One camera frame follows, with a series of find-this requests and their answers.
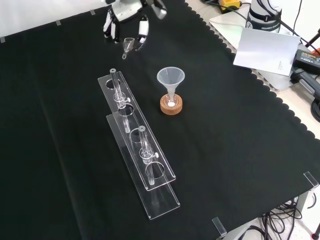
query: metal clamp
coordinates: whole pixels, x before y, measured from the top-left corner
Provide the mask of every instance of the metal clamp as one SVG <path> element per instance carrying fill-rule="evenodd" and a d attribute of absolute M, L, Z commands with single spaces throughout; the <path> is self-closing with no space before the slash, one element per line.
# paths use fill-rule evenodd
<path fill-rule="evenodd" d="M 309 182 L 312 184 L 313 188 L 312 189 L 315 189 L 316 187 L 319 186 L 319 183 L 317 182 L 317 180 L 311 175 L 311 173 L 309 171 L 305 172 L 303 174 L 306 179 L 309 180 Z"/>
<path fill-rule="evenodd" d="M 219 220 L 219 217 L 215 217 L 214 219 L 212 219 L 212 222 L 214 223 L 216 229 L 219 231 L 220 236 L 222 238 L 227 235 L 227 230 L 222 225 L 221 221 Z"/>

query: white wall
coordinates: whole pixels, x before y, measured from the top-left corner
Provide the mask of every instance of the white wall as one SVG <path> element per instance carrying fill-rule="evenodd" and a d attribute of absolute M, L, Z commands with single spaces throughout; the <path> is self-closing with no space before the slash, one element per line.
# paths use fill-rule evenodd
<path fill-rule="evenodd" d="M 0 0 L 0 37 L 104 6 L 104 0 Z"/>

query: white card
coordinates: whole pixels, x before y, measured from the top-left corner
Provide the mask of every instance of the white card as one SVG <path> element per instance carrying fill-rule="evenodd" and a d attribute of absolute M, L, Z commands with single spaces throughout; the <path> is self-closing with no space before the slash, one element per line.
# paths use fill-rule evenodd
<path fill-rule="evenodd" d="M 233 64 L 289 76 L 299 41 L 298 36 L 244 28 Z"/>

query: acrylic test tube rack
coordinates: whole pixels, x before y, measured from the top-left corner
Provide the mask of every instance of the acrylic test tube rack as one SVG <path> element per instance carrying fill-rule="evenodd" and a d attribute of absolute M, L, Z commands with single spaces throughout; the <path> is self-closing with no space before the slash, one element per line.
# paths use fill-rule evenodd
<path fill-rule="evenodd" d="M 112 114 L 106 118 L 149 219 L 180 206 L 176 179 L 124 76 L 114 68 L 98 79 Z"/>

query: white funnel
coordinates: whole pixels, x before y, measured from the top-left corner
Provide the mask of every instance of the white funnel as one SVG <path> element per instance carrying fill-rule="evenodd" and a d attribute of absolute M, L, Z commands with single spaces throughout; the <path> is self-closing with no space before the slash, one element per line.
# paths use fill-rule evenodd
<path fill-rule="evenodd" d="M 175 66 L 161 69 L 156 75 L 158 81 L 168 90 L 167 105 L 173 107 L 178 103 L 175 91 L 178 85 L 185 79 L 185 72 Z"/>

